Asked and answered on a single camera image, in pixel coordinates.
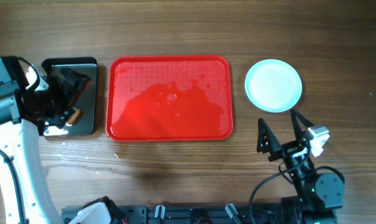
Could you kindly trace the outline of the green orange sponge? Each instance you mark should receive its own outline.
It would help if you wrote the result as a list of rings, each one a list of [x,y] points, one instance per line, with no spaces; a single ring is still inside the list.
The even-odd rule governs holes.
[[[78,108],[72,108],[72,112],[70,113],[69,115],[69,119],[68,121],[66,122],[68,125],[72,125],[74,124],[75,122],[78,121],[79,117],[81,116],[82,114],[82,110],[78,109]]]

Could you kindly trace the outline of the white plate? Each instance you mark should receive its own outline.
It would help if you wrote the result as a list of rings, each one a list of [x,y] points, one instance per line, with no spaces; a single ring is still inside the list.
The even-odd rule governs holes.
[[[277,59],[254,64],[246,74],[244,88],[249,101],[269,113],[292,109],[303,93],[298,72],[290,64]]]

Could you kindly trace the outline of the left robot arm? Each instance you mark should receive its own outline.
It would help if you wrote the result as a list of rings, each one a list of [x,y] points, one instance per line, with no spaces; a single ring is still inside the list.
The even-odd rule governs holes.
[[[0,57],[0,185],[8,223],[62,223],[52,201],[39,153],[39,137],[50,127],[72,125],[81,94],[96,86],[93,57],[48,58],[32,67],[26,59]]]

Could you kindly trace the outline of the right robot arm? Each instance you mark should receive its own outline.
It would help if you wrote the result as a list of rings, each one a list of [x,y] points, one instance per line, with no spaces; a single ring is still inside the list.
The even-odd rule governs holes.
[[[297,110],[291,110],[295,140],[280,144],[263,118],[258,120],[257,152],[268,154],[270,162],[281,160],[284,169],[256,186],[249,199],[252,223],[337,223],[336,210],[343,206],[346,179],[330,166],[315,167],[310,157],[318,157],[330,138],[329,129],[315,125]],[[296,195],[284,197],[278,204],[255,204],[262,186],[283,177],[294,186]]]

